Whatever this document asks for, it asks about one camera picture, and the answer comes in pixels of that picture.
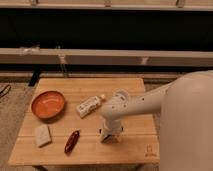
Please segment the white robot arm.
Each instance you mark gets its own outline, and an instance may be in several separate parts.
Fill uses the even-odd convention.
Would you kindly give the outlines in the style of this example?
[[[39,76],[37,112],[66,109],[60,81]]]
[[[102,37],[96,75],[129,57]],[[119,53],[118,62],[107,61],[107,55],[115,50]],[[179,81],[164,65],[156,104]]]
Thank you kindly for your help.
[[[101,138],[120,134],[125,116],[157,112],[159,171],[213,171],[213,70],[185,74],[138,97],[114,93],[102,107]]]

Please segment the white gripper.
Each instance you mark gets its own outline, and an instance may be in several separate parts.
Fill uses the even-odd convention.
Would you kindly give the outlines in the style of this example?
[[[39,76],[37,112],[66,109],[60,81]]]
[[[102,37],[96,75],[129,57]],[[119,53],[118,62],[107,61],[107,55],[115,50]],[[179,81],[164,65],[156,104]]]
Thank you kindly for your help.
[[[122,124],[120,120],[105,120],[101,137],[105,138],[109,135],[117,136],[122,132]]]

